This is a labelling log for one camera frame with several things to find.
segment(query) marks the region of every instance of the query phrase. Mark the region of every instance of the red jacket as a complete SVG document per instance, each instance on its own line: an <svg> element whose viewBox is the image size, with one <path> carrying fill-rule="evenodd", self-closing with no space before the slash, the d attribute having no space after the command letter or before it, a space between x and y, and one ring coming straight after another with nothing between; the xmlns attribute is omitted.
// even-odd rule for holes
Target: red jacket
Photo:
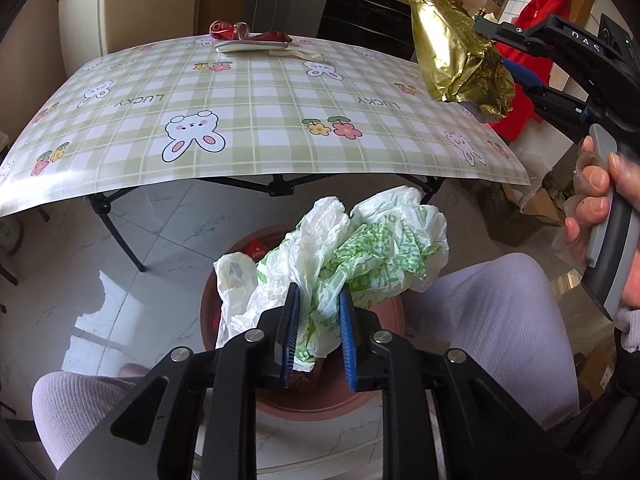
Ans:
<svg viewBox="0 0 640 480"><path fill-rule="evenodd" d="M516 27L528 28L542 22L548 15L557 14L561 18L569 17L569 6L571 0L531 0L517 17L514 25ZM529 54L517 50L513 47L497 43L496 47L503 57L510 59L529 70L533 70L540 80L548 84L549 74L553 61L544 57L531 57ZM513 98L513 110L498 123L490 126L497 134L508 140L515 140L520 135L525 123L530 117L542 122L533 111L533 103L524 92L522 87L516 84L516 95Z"/></svg>

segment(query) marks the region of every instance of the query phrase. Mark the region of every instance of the gold wrapper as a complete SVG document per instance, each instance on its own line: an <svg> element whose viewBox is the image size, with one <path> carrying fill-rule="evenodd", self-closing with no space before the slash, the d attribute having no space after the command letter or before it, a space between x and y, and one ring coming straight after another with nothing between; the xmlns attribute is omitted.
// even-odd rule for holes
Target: gold wrapper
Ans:
<svg viewBox="0 0 640 480"><path fill-rule="evenodd" d="M513 78L500 53L474 31L474 20L452 0L408 0L415 52L435 101L472 102L485 120L511 110Z"/></svg>

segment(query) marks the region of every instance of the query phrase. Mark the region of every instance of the metal screw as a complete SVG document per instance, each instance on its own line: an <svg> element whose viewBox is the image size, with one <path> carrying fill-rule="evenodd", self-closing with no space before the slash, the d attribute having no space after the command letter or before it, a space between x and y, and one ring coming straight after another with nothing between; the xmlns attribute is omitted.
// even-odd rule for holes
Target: metal screw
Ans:
<svg viewBox="0 0 640 480"><path fill-rule="evenodd" d="M264 337L264 332L259 328L252 328L251 330L247 330L246 333L244 334L244 338L249 343L255 343L257 341L260 341L260 339L262 339L263 337Z"/></svg>
<svg viewBox="0 0 640 480"><path fill-rule="evenodd" d="M378 330L373 335L373 341L380 344L386 344L391 341L392 337L393 336L391 335L391 332L387 332L386 330Z"/></svg>
<svg viewBox="0 0 640 480"><path fill-rule="evenodd" d="M466 354L462 350L454 348L447 352L447 359L455 364L460 364L466 361Z"/></svg>
<svg viewBox="0 0 640 480"><path fill-rule="evenodd" d="M174 351L171 352L171 361L175 361L177 363L188 359L190 355L189 349L181 346L180 348L174 348Z"/></svg>

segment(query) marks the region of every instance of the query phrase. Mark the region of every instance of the lavender ribbed pants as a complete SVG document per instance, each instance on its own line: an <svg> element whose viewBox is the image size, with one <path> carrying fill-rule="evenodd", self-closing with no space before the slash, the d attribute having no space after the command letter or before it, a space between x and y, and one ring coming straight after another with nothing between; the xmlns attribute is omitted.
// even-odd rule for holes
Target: lavender ribbed pants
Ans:
<svg viewBox="0 0 640 480"><path fill-rule="evenodd" d="M402 297L408 329L464 349L543 427L578 412L564 324L540 266L508 254ZM56 468L133 384L54 372L33 390L33 418Z"/></svg>

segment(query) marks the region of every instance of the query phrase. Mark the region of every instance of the table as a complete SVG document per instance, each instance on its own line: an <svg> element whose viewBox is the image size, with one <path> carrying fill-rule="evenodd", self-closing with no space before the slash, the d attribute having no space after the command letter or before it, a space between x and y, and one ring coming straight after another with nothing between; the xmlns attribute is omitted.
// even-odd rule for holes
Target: table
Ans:
<svg viewBox="0 0 640 480"><path fill-rule="evenodd" d="M415 63L307 38L294 46L321 62L220 54L216 43L161 41L83 66L0 166L0 216L88 196L144 270L108 213L113 200L145 184L200 178L289 194L331 174L366 172L397 173L432 190L415 175L529 182L490 127L459 104L429 98ZM237 178L256 174L273 181Z"/></svg>

